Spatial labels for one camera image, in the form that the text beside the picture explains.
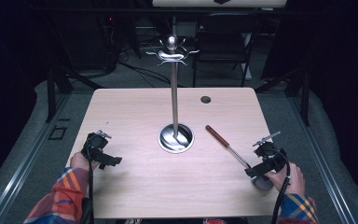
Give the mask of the black metal frame stand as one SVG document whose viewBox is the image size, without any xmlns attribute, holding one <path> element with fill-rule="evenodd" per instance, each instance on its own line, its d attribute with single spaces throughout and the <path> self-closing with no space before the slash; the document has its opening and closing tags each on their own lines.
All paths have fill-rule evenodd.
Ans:
<svg viewBox="0 0 358 224">
<path fill-rule="evenodd" d="M 102 86 L 81 76 L 78 72 L 63 65 L 52 65 L 47 72 L 47 90 L 48 90 L 48 116 L 47 122 L 50 122 L 57 112 L 56 106 L 56 88 L 64 94 L 71 94 L 73 86 L 69 78 L 74 78 L 94 90 L 101 89 Z"/>
<path fill-rule="evenodd" d="M 289 83 L 287 84 L 284 94 L 286 97 L 295 97 L 299 92 L 301 92 L 301 101 L 300 101 L 300 117 L 306 126 L 310 125 L 309 122 L 309 98 L 310 98 L 310 67 L 308 65 L 302 64 L 299 67 L 293 69 L 292 71 L 286 73 L 281 77 L 275 77 L 267 84 L 264 84 L 255 89 L 256 93 L 261 93 L 269 90 L 270 88 L 278 85 L 280 82 L 288 79 Z"/>
</svg>

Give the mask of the black chair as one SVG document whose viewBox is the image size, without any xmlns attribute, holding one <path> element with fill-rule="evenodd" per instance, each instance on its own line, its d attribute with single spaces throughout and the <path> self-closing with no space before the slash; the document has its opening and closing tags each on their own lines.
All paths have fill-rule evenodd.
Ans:
<svg viewBox="0 0 358 224">
<path fill-rule="evenodd" d="M 249 13 L 211 13 L 199 18 L 195 31 L 193 86 L 196 86 L 198 63 L 243 64 L 241 86 L 246 80 L 255 35 L 261 21 Z"/>
</svg>

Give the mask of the person's left hand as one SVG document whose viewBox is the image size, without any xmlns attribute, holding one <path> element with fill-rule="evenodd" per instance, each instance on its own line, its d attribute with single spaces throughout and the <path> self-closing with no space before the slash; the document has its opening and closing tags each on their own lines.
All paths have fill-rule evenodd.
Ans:
<svg viewBox="0 0 358 224">
<path fill-rule="evenodd" d="M 70 159 L 71 167 L 81 168 L 86 171 L 94 171 L 99 165 L 100 163 L 98 163 L 97 161 L 89 163 L 89 161 L 83 156 L 81 152 L 76 152 Z"/>
</svg>

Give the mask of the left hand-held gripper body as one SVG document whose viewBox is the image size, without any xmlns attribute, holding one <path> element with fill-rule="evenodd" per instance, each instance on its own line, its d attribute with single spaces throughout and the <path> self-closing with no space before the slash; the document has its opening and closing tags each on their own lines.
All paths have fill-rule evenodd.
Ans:
<svg viewBox="0 0 358 224">
<path fill-rule="evenodd" d="M 101 130 L 89 133 L 81 153 L 88 161 L 108 163 L 110 156 L 103 153 L 103 148 L 107 145 L 109 138 L 111 136 Z"/>
</svg>

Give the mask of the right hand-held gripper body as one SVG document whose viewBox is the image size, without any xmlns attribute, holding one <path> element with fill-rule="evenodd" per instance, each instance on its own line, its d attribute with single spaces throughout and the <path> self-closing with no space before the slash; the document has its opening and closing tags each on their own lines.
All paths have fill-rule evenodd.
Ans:
<svg viewBox="0 0 358 224">
<path fill-rule="evenodd" d="M 286 164 L 285 150 L 269 141 L 269 139 L 278 134 L 280 134 L 280 132 L 263 137 L 261 140 L 254 144 L 254 147 L 257 146 L 255 154 L 257 157 L 262 158 L 261 163 L 265 163 L 267 165 L 268 172 L 272 170 L 279 172 Z"/>
</svg>

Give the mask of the aluminium floor rail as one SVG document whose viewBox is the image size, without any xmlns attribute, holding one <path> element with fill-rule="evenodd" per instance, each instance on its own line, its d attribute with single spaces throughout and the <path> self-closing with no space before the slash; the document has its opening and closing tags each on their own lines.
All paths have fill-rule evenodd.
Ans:
<svg viewBox="0 0 358 224">
<path fill-rule="evenodd" d="M 48 100 L 42 96 L 37 98 L 31 117 L 0 168 L 0 224 L 32 170 L 53 123 L 69 99 L 70 94 L 58 96 L 56 112 L 47 122 Z"/>
<path fill-rule="evenodd" d="M 349 208 L 348 202 L 344 197 L 344 194 L 339 187 L 333 173 L 330 169 L 327 160 L 324 157 L 322 149 L 318 144 L 312 128 L 305 124 L 305 121 L 300 116 L 300 105 L 296 98 L 288 98 L 289 105 L 295 112 L 297 122 L 299 123 L 303 133 L 306 135 L 310 144 L 310 154 L 315 162 L 318 174 L 321 176 L 324 182 L 324 187 L 328 192 L 329 198 L 335 206 L 336 212 L 341 220 L 342 224 L 357 224 L 353 212 Z"/>
</svg>

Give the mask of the metal utensil stand with hooks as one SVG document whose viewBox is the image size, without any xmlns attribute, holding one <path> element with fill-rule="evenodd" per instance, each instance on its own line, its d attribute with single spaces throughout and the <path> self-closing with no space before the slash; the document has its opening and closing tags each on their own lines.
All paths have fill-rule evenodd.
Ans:
<svg viewBox="0 0 358 224">
<path fill-rule="evenodd" d="M 179 122 L 178 108 L 178 66 L 186 65 L 185 59 L 196 51 L 188 51 L 180 43 L 176 35 L 170 35 L 165 41 L 161 40 L 162 49 L 147 52 L 160 59 L 160 64 L 168 63 L 171 68 L 171 98 L 172 98 L 172 123 L 163 127 L 158 133 L 159 146 L 166 152 L 179 154 L 189 150 L 195 140 L 193 131 L 185 124 Z"/>
</svg>

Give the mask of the metal ladle with wooden handle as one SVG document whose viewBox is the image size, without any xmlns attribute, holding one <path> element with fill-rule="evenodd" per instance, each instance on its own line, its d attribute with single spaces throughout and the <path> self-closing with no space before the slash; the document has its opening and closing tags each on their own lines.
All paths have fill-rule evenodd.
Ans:
<svg viewBox="0 0 358 224">
<path fill-rule="evenodd" d="M 246 168 L 250 169 L 251 165 L 243 158 L 235 149 L 231 147 L 228 141 L 226 141 L 217 131 L 215 131 L 210 125 L 206 125 L 205 129 L 210 133 L 223 147 L 229 150 L 240 162 L 242 162 Z M 270 190 L 273 187 L 273 183 L 265 176 L 256 176 L 251 178 L 252 184 L 262 191 Z"/>
</svg>

